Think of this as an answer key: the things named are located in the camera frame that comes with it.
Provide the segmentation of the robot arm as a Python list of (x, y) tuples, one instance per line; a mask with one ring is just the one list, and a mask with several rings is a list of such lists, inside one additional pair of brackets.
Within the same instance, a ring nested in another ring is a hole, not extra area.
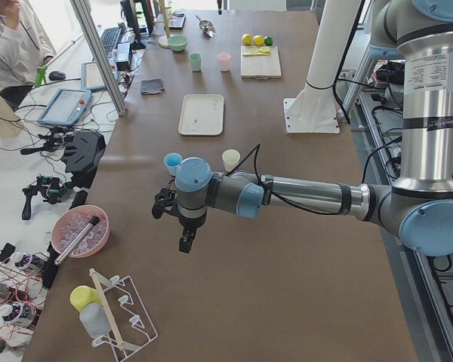
[(191, 250), (210, 208), (255, 218), (285, 203), (318, 215), (351, 215), (427, 256), (453, 253), (453, 1), (376, 1), (368, 55), (403, 59), (401, 173), (391, 186), (349, 186), (247, 173), (214, 172), (183, 159), (152, 214), (179, 219), (179, 249)]

